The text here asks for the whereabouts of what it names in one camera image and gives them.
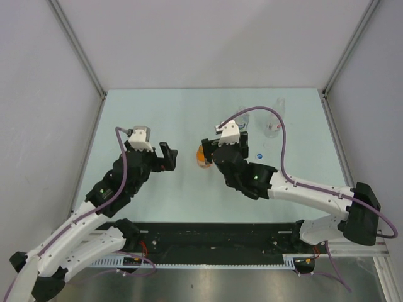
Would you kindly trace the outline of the small orange juice bottle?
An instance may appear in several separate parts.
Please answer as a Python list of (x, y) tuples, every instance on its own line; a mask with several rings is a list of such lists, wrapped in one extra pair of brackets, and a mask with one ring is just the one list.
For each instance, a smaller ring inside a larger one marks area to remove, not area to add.
[(198, 150), (196, 152), (196, 161), (197, 161), (198, 166), (202, 169), (207, 169), (212, 166), (212, 164), (205, 162), (205, 156), (204, 156), (202, 145), (200, 145), (198, 147)]

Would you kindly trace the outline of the blue labeled water bottle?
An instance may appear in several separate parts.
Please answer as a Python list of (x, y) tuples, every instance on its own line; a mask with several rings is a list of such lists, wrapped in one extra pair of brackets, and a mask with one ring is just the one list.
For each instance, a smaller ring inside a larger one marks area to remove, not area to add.
[(237, 116), (234, 120), (240, 132), (247, 131), (247, 127), (249, 124), (249, 112)]

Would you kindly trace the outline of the clear unlabeled plastic bottle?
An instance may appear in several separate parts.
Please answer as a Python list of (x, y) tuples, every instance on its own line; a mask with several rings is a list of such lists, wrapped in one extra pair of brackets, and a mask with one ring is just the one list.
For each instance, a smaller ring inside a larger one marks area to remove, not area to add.
[[(285, 115), (285, 98), (280, 97), (276, 100), (275, 104), (271, 107), (272, 110), (276, 111), (281, 118)], [(265, 126), (265, 136), (268, 138), (275, 138), (281, 131), (282, 125), (280, 120), (274, 113), (270, 113)]]

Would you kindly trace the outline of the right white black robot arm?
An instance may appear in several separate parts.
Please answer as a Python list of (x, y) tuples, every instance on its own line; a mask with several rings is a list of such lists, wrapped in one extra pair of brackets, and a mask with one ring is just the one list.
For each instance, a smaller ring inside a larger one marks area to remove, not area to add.
[(325, 217), (296, 222), (290, 237), (295, 251), (306, 252), (313, 245), (341, 237), (359, 245), (375, 245), (381, 207), (369, 185), (357, 182), (355, 187), (320, 187), (285, 177), (272, 166), (246, 160), (247, 138), (243, 132), (239, 142), (232, 145), (203, 139), (205, 162), (215, 164), (225, 184), (248, 198), (292, 201), (326, 212)]

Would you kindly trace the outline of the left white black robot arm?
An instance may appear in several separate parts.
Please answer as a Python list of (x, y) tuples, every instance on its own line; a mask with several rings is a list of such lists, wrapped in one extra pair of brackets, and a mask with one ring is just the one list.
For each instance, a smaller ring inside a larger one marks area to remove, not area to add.
[(140, 230), (128, 219), (117, 220), (98, 237), (84, 243), (97, 229), (137, 194), (152, 172), (173, 171), (178, 151), (161, 142), (155, 150), (136, 150), (120, 143), (121, 155), (102, 180), (87, 193), (78, 210), (44, 243), (25, 253), (16, 252), (10, 263), (18, 273), (5, 301), (49, 301), (80, 271), (114, 252), (132, 252), (139, 246)]

